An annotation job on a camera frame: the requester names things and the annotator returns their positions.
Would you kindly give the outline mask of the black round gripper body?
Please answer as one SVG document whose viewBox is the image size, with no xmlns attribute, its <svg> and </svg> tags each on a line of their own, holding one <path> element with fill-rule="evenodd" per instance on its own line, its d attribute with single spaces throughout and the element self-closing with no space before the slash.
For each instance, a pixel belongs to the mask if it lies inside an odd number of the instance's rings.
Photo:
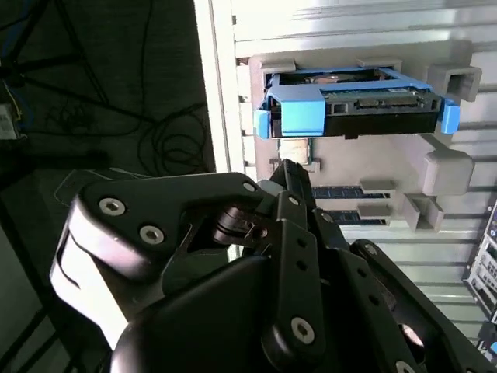
<svg viewBox="0 0 497 373">
<path fill-rule="evenodd" d="M 145 309 L 114 372 L 386 372 L 351 299 L 332 305 L 314 249 L 236 260 Z"/>
</svg>

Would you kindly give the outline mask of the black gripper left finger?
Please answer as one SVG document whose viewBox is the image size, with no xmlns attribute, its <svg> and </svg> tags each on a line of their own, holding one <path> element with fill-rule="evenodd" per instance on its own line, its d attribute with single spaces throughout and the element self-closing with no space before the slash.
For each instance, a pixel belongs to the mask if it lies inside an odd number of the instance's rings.
<svg viewBox="0 0 497 373">
<path fill-rule="evenodd" d="M 270 193 L 241 173 L 99 182 L 75 197 L 50 279 L 114 352 L 148 307 L 250 256 L 314 249 L 285 160 Z"/>
</svg>

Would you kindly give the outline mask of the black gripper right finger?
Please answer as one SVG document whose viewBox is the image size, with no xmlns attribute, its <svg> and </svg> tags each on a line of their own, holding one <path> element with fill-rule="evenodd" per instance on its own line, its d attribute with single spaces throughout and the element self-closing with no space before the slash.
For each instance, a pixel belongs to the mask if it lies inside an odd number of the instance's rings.
<svg viewBox="0 0 497 373">
<path fill-rule="evenodd" d="M 347 372 L 494 372 L 465 335 L 373 242 L 348 243 L 318 208 L 308 173 L 293 166 L 293 190 L 304 199 L 318 264 Z"/>
</svg>

